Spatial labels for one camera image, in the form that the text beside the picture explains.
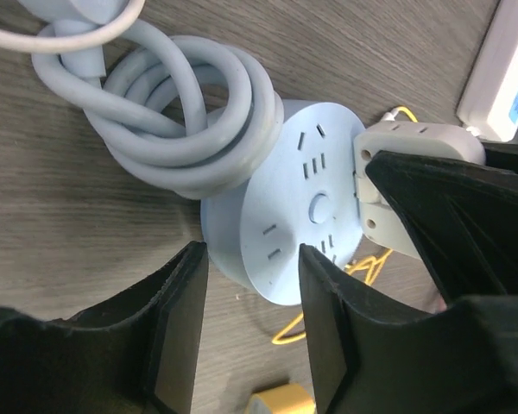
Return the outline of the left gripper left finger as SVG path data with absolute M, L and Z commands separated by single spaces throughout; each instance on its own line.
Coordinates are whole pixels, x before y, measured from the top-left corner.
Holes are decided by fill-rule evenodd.
M 206 245 L 68 319 L 0 306 L 0 413 L 188 413 Z

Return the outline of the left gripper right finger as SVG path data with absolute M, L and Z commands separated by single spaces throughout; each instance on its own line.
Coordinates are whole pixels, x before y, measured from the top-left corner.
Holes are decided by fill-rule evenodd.
M 320 413 L 518 413 L 518 296 L 461 298 L 430 314 L 299 256 Z

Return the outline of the white multicolour power strip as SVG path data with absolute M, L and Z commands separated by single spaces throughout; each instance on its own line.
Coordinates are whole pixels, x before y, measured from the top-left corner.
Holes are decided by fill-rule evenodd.
M 501 1 L 457 107 L 484 139 L 513 140 L 518 130 L 518 1 Z

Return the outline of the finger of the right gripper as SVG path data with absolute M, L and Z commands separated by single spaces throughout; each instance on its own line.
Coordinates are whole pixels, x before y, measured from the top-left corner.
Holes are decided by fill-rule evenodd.
M 518 295 L 518 144 L 483 148 L 482 166 L 430 161 L 429 204 L 402 218 L 447 303 Z

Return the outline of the white charger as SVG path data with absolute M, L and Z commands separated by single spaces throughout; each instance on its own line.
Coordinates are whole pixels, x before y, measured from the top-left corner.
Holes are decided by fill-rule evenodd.
M 409 257 L 421 257 L 402 221 L 407 203 L 429 204 L 430 161 L 486 162 L 482 142 L 459 126 L 382 121 L 353 144 L 359 217 L 371 241 Z

